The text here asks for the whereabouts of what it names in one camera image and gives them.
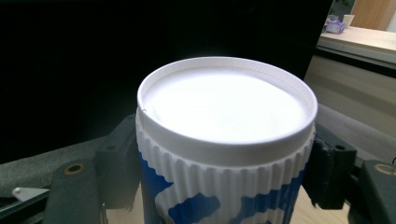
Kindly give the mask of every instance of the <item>corrugated cup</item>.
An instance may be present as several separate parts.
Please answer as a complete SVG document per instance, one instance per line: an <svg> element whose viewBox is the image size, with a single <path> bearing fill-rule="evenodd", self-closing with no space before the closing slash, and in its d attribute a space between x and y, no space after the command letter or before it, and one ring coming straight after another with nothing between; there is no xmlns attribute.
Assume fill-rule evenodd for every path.
<svg viewBox="0 0 396 224"><path fill-rule="evenodd" d="M233 57L169 63L137 93L146 223L289 223L318 103L296 76Z"/></svg>

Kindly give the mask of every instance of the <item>white lid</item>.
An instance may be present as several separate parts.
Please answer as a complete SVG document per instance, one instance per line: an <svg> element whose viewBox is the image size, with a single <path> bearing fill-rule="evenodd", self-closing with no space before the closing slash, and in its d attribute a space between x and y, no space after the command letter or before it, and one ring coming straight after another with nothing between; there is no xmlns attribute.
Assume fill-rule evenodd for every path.
<svg viewBox="0 0 396 224"><path fill-rule="evenodd" d="M307 129L317 114L315 95L296 76L230 57L170 63L145 78L137 100L162 132L227 146L279 141Z"/></svg>

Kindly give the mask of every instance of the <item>white cup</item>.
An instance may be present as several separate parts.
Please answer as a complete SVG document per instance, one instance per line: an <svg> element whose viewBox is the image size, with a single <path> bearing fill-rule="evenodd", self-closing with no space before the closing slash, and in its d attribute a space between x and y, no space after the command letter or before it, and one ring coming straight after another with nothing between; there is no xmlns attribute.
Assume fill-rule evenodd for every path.
<svg viewBox="0 0 396 224"><path fill-rule="evenodd" d="M343 23L346 25L346 29L349 28L350 23L352 23L355 15L344 15Z"/></svg>
<svg viewBox="0 0 396 224"><path fill-rule="evenodd" d="M318 103L267 63L203 57L141 83L136 134L146 223L289 223Z"/></svg>

